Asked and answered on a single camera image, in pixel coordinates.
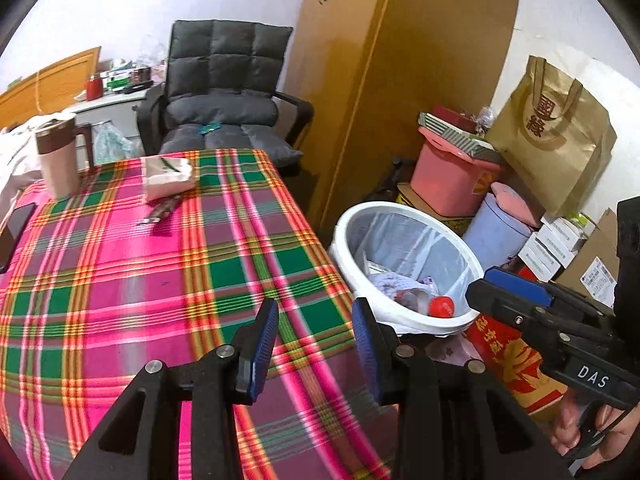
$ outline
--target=screw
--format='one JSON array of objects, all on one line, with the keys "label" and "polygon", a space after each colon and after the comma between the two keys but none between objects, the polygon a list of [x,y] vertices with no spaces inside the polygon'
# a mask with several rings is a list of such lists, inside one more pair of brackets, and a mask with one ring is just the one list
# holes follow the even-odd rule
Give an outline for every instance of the screw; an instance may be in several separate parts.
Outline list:
[{"label": "screw", "polygon": [[220,345],[218,348],[216,348],[216,355],[218,357],[222,357],[223,359],[226,357],[231,357],[235,353],[236,349],[231,345]]},{"label": "screw", "polygon": [[398,357],[412,357],[415,354],[414,347],[409,345],[400,345],[396,348],[396,355]]},{"label": "screw", "polygon": [[478,359],[472,359],[466,364],[466,367],[473,374],[483,374],[486,370],[484,363]]},{"label": "screw", "polygon": [[159,372],[160,370],[162,370],[162,361],[158,361],[158,359],[149,361],[145,365],[145,370],[147,371],[147,373],[150,373],[150,374],[155,374],[156,372]]}]

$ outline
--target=desk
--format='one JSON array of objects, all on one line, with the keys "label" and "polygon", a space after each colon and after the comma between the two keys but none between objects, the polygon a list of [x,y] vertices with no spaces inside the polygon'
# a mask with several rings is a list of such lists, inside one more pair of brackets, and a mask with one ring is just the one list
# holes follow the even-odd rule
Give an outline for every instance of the desk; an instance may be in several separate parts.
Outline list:
[{"label": "desk", "polygon": [[[264,152],[184,154],[198,185],[156,227],[134,226],[140,160],[84,173],[80,194],[36,202],[0,276],[0,430],[36,480],[72,457],[151,359],[169,366],[230,342],[265,295],[279,335],[256,404],[236,406],[248,479],[389,478],[397,413],[365,386],[351,296]],[[190,478],[190,407],[180,478]]]}]

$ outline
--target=black chair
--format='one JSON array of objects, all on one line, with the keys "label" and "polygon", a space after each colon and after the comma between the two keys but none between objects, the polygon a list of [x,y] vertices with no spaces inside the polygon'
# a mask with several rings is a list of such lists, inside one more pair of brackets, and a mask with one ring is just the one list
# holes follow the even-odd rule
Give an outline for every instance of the black chair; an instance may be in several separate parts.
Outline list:
[{"label": "black chair", "polygon": [[[290,27],[207,20],[174,23],[166,83],[138,107],[146,155],[216,148],[264,150],[283,176],[295,176],[302,153],[292,149],[311,121],[311,103],[276,92]],[[296,107],[284,139],[274,98]],[[202,127],[218,123],[204,135]]]}]

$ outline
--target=paper bag handle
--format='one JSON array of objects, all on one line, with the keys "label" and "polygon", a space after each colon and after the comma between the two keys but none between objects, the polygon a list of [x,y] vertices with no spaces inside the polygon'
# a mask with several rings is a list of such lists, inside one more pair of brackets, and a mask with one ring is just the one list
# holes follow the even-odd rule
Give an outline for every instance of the paper bag handle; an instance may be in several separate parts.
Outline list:
[{"label": "paper bag handle", "polygon": [[536,57],[536,63],[534,67],[534,78],[533,78],[533,112],[543,121],[553,121],[563,117],[569,109],[574,105],[575,100],[580,95],[580,91],[582,90],[582,83],[577,79],[574,79],[574,82],[571,83],[571,87],[569,88],[569,93],[566,97],[566,101],[564,101],[564,105],[562,106],[560,113],[556,116],[552,115],[542,115],[538,110],[538,106],[540,105],[540,99],[542,99],[542,87],[545,82],[545,67],[546,67],[546,59],[543,57]]}]

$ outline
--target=hand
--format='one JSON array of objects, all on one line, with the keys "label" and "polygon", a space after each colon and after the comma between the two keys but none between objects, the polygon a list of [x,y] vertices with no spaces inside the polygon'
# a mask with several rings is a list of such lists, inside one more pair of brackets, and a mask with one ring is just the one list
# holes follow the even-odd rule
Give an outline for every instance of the hand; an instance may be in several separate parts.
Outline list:
[{"label": "hand", "polygon": [[[611,406],[603,406],[596,416],[596,428],[604,430],[614,422],[622,412]],[[560,415],[554,422],[551,436],[551,445],[558,453],[566,455],[580,442],[580,429],[578,428],[580,407],[575,399],[573,390],[568,390],[560,401]],[[640,422],[640,404],[636,406],[615,428],[612,428],[604,440],[582,464],[583,469],[591,469],[597,465],[613,460],[629,443]]]}]

